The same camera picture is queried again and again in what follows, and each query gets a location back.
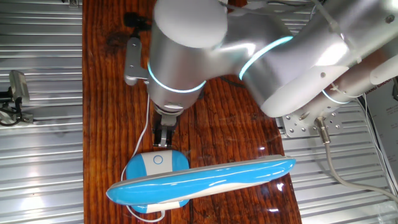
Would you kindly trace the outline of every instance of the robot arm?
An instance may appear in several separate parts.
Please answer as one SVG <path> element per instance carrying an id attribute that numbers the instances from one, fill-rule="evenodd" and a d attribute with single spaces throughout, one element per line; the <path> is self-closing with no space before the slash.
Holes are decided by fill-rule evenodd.
<path id="1" fill-rule="evenodd" d="M 147 79 L 158 113 L 178 116 L 196 102 L 206 80 L 234 73 L 266 115 L 290 114 L 397 37 L 394 2 L 328 1 L 293 37 L 277 16 L 226 14 L 215 0 L 158 1 L 148 71 L 134 73 L 126 62 L 125 80 Z"/>

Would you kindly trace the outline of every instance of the blue and white object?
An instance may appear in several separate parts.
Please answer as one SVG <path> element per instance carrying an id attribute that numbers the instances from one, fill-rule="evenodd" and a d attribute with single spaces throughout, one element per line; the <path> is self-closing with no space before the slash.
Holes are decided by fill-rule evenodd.
<path id="1" fill-rule="evenodd" d="M 131 206 L 179 202 L 269 182 L 287 174 L 295 162 L 291 157 L 275 155 L 148 175 L 115 183 L 106 195 Z"/>
<path id="2" fill-rule="evenodd" d="M 146 177 L 165 172 L 173 172 L 189 169 L 187 158 L 178 151 L 168 150 L 160 152 L 147 152 L 134 156 L 126 167 L 127 180 Z M 130 204 L 132 208 L 140 213 L 152 213 L 173 208 L 180 208 L 188 203 L 189 200 L 169 203 L 142 203 Z"/>

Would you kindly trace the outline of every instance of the white cable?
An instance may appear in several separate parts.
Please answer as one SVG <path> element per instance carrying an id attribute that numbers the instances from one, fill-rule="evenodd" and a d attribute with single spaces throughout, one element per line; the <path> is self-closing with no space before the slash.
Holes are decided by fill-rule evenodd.
<path id="1" fill-rule="evenodd" d="M 317 5 L 314 5 L 313 8 L 312 8 L 312 10 L 311 10 L 310 20 L 312 19 L 312 17 L 313 17 L 313 15 L 314 15 L 314 12 L 315 12 L 315 9 L 316 9 L 316 8 L 317 8 Z"/>
<path id="2" fill-rule="evenodd" d="M 148 95 L 148 102 L 147 102 L 147 114 L 146 114 L 145 126 L 144 126 L 144 129 L 141 132 L 141 135 L 139 136 L 139 139 L 138 139 L 138 142 L 137 142 L 137 145 L 136 145 L 136 149 L 132 153 L 131 158 L 133 158 L 136 155 L 137 151 L 138 151 L 139 144 L 141 143 L 142 137 L 144 136 L 145 131 L 147 130 L 147 127 L 148 127 L 148 120 L 149 120 L 149 95 Z M 123 175 L 124 175 L 124 172 L 126 171 L 126 167 L 127 167 L 127 165 L 124 167 L 124 169 L 122 171 L 122 175 L 120 176 L 120 181 L 123 181 Z M 144 221 L 144 222 L 148 222 L 148 223 L 159 222 L 165 216 L 165 212 L 164 211 L 160 211 L 161 216 L 159 218 L 157 218 L 155 220 L 146 220 L 146 219 L 143 219 L 143 218 L 139 217 L 134 212 L 132 212 L 132 210 L 130 209 L 130 206 L 126 205 L 126 207 L 129 210 L 129 212 L 131 213 L 131 215 L 134 215 L 139 220 Z"/>
<path id="3" fill-rule="evenodd" d="M 330 153 L 330 146 L 329 143 L 325 143 L 325 149 L 326 149 L 326 158 L 328 159 L 328 165 L 330 168 L 330 172 L 331 174 L 335 177 L 335 179 L 342 183 L 343 185 L 347 186 L 347 187 L 352 187 L 352 188 L 357 188 L 357 189 L 362 189 L 362 190 L 372 190 L 375 192 L 379 192 L 380 194 L 384 194 L 385 196 L 390 197 L 391 199 L 393 199 L 396 203 L 398 203 L 398 197 L 396 197 L 395 195 L 393 195 L 392 193 L 385 191 L 379 187 L 374 187 L 374 186 L 370 186 L 370 185 L 364 185 L 364 184 L 354 184 L 348 181 L 343 180 L 336 172 L 335 168 L 333 167 L 333 163 L 331 161 L 331 153 Z"/>
<path id="4" fill-rule="evenodd" d="M 358 97 L 362 96 L 362 95 L 359 95 L 359 96 L 350 96 L 350 95 L 347 94 L 347 92 L 339 90 L 339 89 L 338 89 L 338 85 L 335 85 L 334 83 L 331 83 L 331 85 L 333 86 L 333 88 L 332 88 L 331 90 L 335 90 L 335 91 L 337 91 L 338 93 L 341 93 L 341 94 L 347 96 L 348 98 L 358 98 Z"/>

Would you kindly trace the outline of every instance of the glowing blue ring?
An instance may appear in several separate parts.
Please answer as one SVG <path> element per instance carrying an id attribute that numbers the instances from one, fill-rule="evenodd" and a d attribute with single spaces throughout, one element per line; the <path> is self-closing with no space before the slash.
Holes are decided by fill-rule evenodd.
<path id="1" fill-rule="evenodd" d="M 155 77 L 155 75 L 152 73 L 152 70 L 150 69 L 149 62 L 148 62 L 148 71 L 149 71 L 149 74 L 151 75 L 151 77 L 155 80 L 155 82 L 157 82 L 157 84 L 159 84 L 161 87 L 165 88 L 166 90 L 168 90 L 168 91 L 173 91 L 173 92 L 175 92 L 175 93 L 191 93 L 191 92 L 193 92 L 193 91 L 199 90 L 199 89 L 202 88 L 202 87 L 205 85 L 205 83 L 206 83 L 206 81 L 204 81 L 202 84 L 200 84 L 200 85 L 198 85 L 198 86 L 196 86 L 195 88 L 190 89 L 190 90 L 176 90 L 176 89 L 173 89 L 173 88 L 170 88 L 170 87 L 164 85 L 163 83 L 161 83 L 161 82 Z"/>
<path id="2" fill-rule="evenodd" d="M 333 101 L 333 102 L 335 102 L 335 103 L 338 103 L 338 104 L 346 104 L 346 103 L 349 103 L 349 102 L 342 103 L 342 102 L 339 102 L 339 101 L 337 101 L 337 100 L 334 100 L 332 97 L 330 97 L 329 95 L 327 95 L 326 92 L 325 92 L 324 90 L 322 90 L 322 93 L 323 93 L 329 100 L 331 100 L 331 101 Z"/>
<path id="3" fill-rule="evenodd" d="M 268 51 L 270 51 L 271 49 L 273 49 L 274 47 L 277 47 L 278 45 L 284 44 L 288 41 L 290 41 L 293 37 L 292 36 L 288 36 L 288 37 L 283 37 L 281 39 L 275 40 L 272 43 L 270 43 L 269 45 L 265 46 L 263 49 L 257 51 L 251 58 L 250 60 L 248 60 L 248 62 L 246 62 L 246 64 L 243 66 L 241 72 L 239 73 L 239 78 L 242 80 L 244 73 L 246 72 L 246 70 L 259 58 L 261 57 L 263 54 L 267 53 Z"/>

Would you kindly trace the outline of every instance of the gray cable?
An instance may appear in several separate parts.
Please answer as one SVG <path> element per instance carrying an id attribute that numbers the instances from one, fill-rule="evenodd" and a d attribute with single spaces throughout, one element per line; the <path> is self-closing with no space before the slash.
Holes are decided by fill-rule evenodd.
<path id="1" fill-rule="evenodd" d="M 374 187 L 374 186 L 370 186 L 370 185 L 364 185 L 364 184 L 354 184 L 354 183 L 350 183 L 348 181 L 343 180 L 336 172 L 335 168 L 333 167 L 333 163 L 331 161 L 331 153 L 330 153 L 330 145 L 329 143 L 325 143 L 325 148 L 326 148 L 326 158 L 328 159 L 328 165 L 330 168 L 330 172 L 331 174 L 335 177 L 335 179 L 342 183 L 343 185 L 347 186 L 347 187 L 352 187 L 352 188 L 357 188 L 357 189 L 362 189 L 362 190 L 372 190 L 375 192 L 379 192 L 380 194 L 384 194 L 385 196 L 388 196 L 389 198 L 393 199 L 396 203 L 398 203 L 398 197 L 396 197 L 395 195 L 393 195 L 392 193 L 383 190 L 379 187 Z"/>
<path id="2" fill-rule="evenodd" d="M 237 6 L 232 6 L 229 4 L 225 4 L 221 1 L 218 1 L 222 6 L 226 7 L 227 9 L 233 9 L 236 11 L 241 11 L 241 12 L 246 12 L 246 13 L 251 13 L 251 14 L 256 14 L 256 15 L 261 15 L 261 16 L 280 16 L 286 13 L 292 13 L 292 12 L 297 12 L 297 11 L 301 11 L 303 9 L 308 9 L 309 7 L 312 7 L 313 4 L 309 4 L 307 6 L 300 6 L 300 7 L 295 7 L 293 9 L 289 9 L 289 10 L 285 10 L 282 12 L 258 12 L 256 10 L 253 9 L 246 9 L 243 7 L 237 7 Z"/>

